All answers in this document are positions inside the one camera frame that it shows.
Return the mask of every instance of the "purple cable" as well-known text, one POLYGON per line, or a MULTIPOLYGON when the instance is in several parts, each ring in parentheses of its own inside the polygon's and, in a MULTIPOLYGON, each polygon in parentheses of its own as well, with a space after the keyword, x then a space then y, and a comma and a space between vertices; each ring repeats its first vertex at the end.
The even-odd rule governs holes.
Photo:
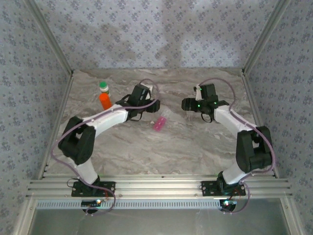
POLYGON ((111 112, 114 112, 114 111, 124 110, 124 109, 145 109, 145 108, 148 108, 149 106, 153 105, 153 104, 159 99, 159 96, 160 96, 159 88, 158 88, 157 84, 156 84, 154 81, 152 81, 151 79, 149 79, 149 78, 145 78, 145 79, 141 80, 140 83, 142 83, 143 81, 150 81, 150 82, 155 86, 156 91, 157 91, 156 98, 155 98, 154 101, 152 101, 150 104, 143 105, 143 106, 140 106, 140 107, 132 107, 132 106, 129 106, 129 107, 118 107, 118 108, 116 108, 116 109, 112 109, 112 110, 108 110, 108 111, 106 111, 106 112, 103 112, 103 113, 99 114, 98 116, 96 116, 95 118, 92 118, 92 119, 83 121, 83 122, 77 124, 76 126, 70 128, 70 129, 69 129, 68 131, 66 131, 58 140, 56 140, 56 142, 53 144, 53 146, 52 146, 52 148, 51 148, 51 152, 50 152, 51 157, 52 157, 56 162, 61 163, 61 164, 65 165, 65 166, 67 166, 68 168, 70 168, 70 169, 75 173, 75 175, 77 176, 77 178, 78 178, 81 182, 83 182, 85 185, 87 185, 87 186, 89 186, 89 187, 91 187, 91 188, 101 189, 101 190, 104 190, 104 191, 106 191, 106 192, 109 192, 110 194, 113 195, 114 201, 113 201, 112 206, 111 206, 109 209, 105 210, 104 212, 98 212, 98 213, 96 214, 96 216, 102 215, 102 214, 106 214, 106 213, 110 212, 110 211, 113 209, 113 207, 115 206, 115 202, 116 202, 116 196, 115 196, 114 192, 111 191, 111 190, 108 189, 108 188, 104 188, 104 187, 99 187, 99 186, 95 186, 95 185, 88 184, 84 179, 80 178, 80 175, 78 174, 78 172, 75 170, 74 167, 72 167, 70 164, 68 164, 68 163, 66 163, 66 162, 64 162, 64 161, 62 161, 62 160, 60 160, 60 159, 58 159, 58 158, 53 154, 53 150, 56 148, 56 146, 59 144, 59 142, 60 142, 61 140, 63 140, 69 133, 71 133, 73 130, 77 129, 78 127, 80 127, 80 126, 82 126, 82 125, 84 125, 84 124, 86 124, 86 123, 89 123, 89 122, 91 122, 91 121, 95 121, 95 120, 97 120, 98 118, 101 118, 101 117, 103 117, 103 116, 105 116, 105 115, 107 115, 107 114, 109 114, 109 113, 111 113, 111 112))
POLYGON ((223 81, 223 82, 225 82, 225 83, 231 88, 231 91, 233 92, 234 100, 233 100, 233 102, 232 102, 232 103, 230 104, 230 106, 229 106, 229 112, 230 112, 230 114, 231 114, 237 121, 239 121, 239 122, 242 123, 243 125, 245 125, 245 126, 251 128, 251 129, 252 129, 253 131, 255 131, 259 136, 261 136, 261 138, 264 140, 264 142, 268 145, 268 147, 269 147, 269 149, 270 149, 270 154, 271 154, 271 157, 272 157, 272 163, 271 163, 271 166, 270 166, 269 169, 267 169, 267 170, 255 170, 255 171, 251 171, 249 174, 247 174, 247 175, 244 176, 242 179, 240 179, 239 184, 245 185, 245 187, 246 187, 246 189, 247 189, 248 199, 247 199, 245 205, 244 205, 240 210, 238 210, 238 211, 236 211, 236 212, 230 212, 230 211, 229 211, 229 213, 234 214, 234 213, 238 213, 238 212, 243 211, 243 210, 246 208, 246 206, 248 205, 248 203, 249 203, 249 199, 250 199, 250 190, 249 190, 248 185, 247 185, 246 183, 244 183, 244 180, 245 180, 246 178, 248 178, 250 175, 254 174, 254 173, 267 173, 267 172, 272 171, 272 170, 275 168, 275 165, 276 165, 276 155, 275 155, 274 149, 273 149, 272 145, 270 144, 269 140, 268 140, 258 129, 256 129, 254 126, 250 125, 249 123, 246 123, 244 120, 242 120, 240 117, 236 116, 236 115, 232 112, 231 108, 232 108, 232 106, 234 105, 234 103, 236 102, 237 97, 236 97, 234 88, 232 87, 232 85, 231 85, 228 81, 226 81, 225 79, 219 78, 219 77, 213 77, 213 78, 208 78, 208 79, 204 80, 203 82, 201 82, 201 83, 199 84, 199 86, 201 86, 201 85, 203 85, 205 82, 208 82, 208 81, 211 81, 211 80, 220 80, 220 81, 223 81))

